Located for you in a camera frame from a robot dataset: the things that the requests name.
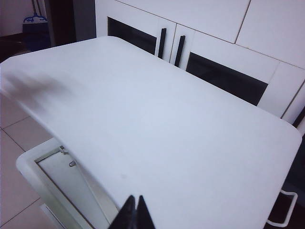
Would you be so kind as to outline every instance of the white furniture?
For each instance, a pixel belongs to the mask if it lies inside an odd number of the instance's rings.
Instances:
[[[217,4],[213,4],[209,0],[191,2],[124,0],[123,2],[96,0],[95,14],[98,37],[112,34],[109,33],[109,18],[115,19],[154,37],[155,47],[154,52],[151,53],[158,56],[160,47],[162,47],[161,31],[166,29],[164,47],[162,48],[162,59],[165,61],[187,70],[190,54],[195,53],[257,79],[259,80],[258,84],[268,84],[265,91],[253,95],[255,97],[253,104],[280,118],[287,112],[286,116],[289,118],[284,117],[284,119],[289,123],[293,123],[293,117],[297,116],[298,111],[304,106],[303,102],[294,101],[305,80],[304,69],[249,50],[247,46],[242,47],[234,44],[241,26],[237,21],[242,21],[245,13],[241,12],[245,12],[248,1],[221,1]],[[234,38],[225,39],[224,31],[226,31],[226,35],[230,34]],[[248,91],[258,91],[255,88],[255,83],[253,87],[249,87]]]
[[[114,37],[11,57],[0,73],[1,91],[118,207],[143,195],[159,229],[263,228],[301,142],[287,122]]]
[[[305,1],[252,0],[237,44],[305,68]]]
[[[121,1],[231,43],[235,43],[250,2],[249,0]]]
[[[166,29],[162,59],[168,62],[170,61],[176,23],[127,6],[115,0],[96,1],[95,11],[97,37],[108,35],[109,17],[155,37],[156,47],[154,54],[156,56],[159,54],[161,31],[163,28]]]

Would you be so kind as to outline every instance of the white cupboard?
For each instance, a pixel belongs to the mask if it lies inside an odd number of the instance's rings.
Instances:
[[[96,0],[96,34],[117,36],[170,60],[176,23],[115,0]]]
[[[305,68],[305,1],[252,0],[237,44]]]
[[[177,59],[181,36],[185,38],[180,68],[278,117],[282,117],[305,79],[303,69],[182,25],[176,28],[172,64]],[[226,74],[218,77],[222,70]]]
[[[121,0],[178,24],[234,43],[249,0]]]

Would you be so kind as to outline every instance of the broom handle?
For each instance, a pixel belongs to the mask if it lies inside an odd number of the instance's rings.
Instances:
[[[34,14],[36,14],[36,15],[37,15],[34,0],[32,0],[32,5],[33,5]]]
[[[39,5],[38,0],[36,0],[36,3],[37,3],[37,6],[38,6],[39,16],[41,16],[42,14],[41,14],[41,9],[40,9],[40,5]]]

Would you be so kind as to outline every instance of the wall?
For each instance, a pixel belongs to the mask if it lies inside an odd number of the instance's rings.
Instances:
[[[44,0],[39,0],[39,4],[42,15],[45,16]],[[33,15],[31,0],[0,0],[0,7],[1,36],[21,33],[24,18]]]

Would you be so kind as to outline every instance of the metal bracket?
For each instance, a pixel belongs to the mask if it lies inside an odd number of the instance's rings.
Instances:
[[[68,154],[68,151],[67,151],[67,149],[65,149],[65,147],[60,146],[59,149],[60,149],[60,151],[61,151],[62,154],[64,154],[64,155],[65,155],[65,154]]]
[[[76,166],[76,162],[75,162],[75,161],[71,161],[71,162],[69,163],[69,166],[70,166],[70,167]]]

